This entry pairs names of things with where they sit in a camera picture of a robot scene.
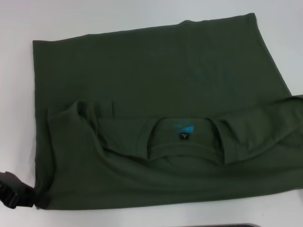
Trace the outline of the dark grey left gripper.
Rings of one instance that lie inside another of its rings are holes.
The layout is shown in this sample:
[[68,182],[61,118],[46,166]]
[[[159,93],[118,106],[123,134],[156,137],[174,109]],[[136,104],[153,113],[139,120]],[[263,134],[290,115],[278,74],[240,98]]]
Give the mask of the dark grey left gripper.
[[36,201],[36,191],[11,172],[1,172],[0,201],[10,209],[33,207]]

